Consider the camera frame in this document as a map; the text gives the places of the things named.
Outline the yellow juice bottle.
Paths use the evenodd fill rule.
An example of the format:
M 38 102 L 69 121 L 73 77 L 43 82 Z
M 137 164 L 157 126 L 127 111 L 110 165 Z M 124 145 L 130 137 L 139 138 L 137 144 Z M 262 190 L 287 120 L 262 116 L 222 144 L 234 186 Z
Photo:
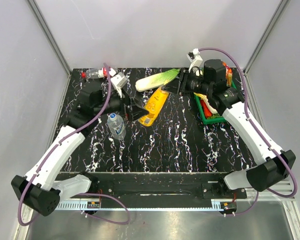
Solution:
M 141 117 L 138 120 L 139 123 L 145 127 L 150 127 L 159 116 L 168 96 L 169 93 L 159 87 L 147 101 L 145 109 L 148 110 L 148 114 Z

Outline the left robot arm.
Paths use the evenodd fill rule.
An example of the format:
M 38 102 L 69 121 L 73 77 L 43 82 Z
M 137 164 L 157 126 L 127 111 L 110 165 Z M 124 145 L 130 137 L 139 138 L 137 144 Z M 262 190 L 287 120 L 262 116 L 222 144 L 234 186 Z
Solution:
M 129 121 L 136 121 L 149 113 L 123 89 L 105 96 L 100 83 L 84 86 L 67 122 L 46 153 L 25 176 L 16 175 L 12 179 L 11 186 L 20 204 L 48 216 L 63 200 L 79 194 L 88 198 L 96 196 L 99 180 L 85 171 L 61 182 L 55 180 L 68 158 L 98 124 L 97 119 L 116 112 Z

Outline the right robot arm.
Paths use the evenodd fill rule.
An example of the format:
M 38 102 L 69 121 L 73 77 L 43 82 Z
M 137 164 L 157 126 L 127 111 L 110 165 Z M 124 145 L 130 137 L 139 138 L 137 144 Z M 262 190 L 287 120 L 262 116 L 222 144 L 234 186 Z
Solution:
M 217 186 L 218 194 L 229 198 L 236 189 L 268 190 L 286 179 L 296 156 L 276 144 L 246 108 L 242 95 L 227 83 L 226 64 L 220 59 L 204 62 L 203 69 L 181 69 L 177 77 L 165 84 L 163 90 L 176 95 L 203 94 L 239 134 L 252 154 L 255 167 L 228 173 Z

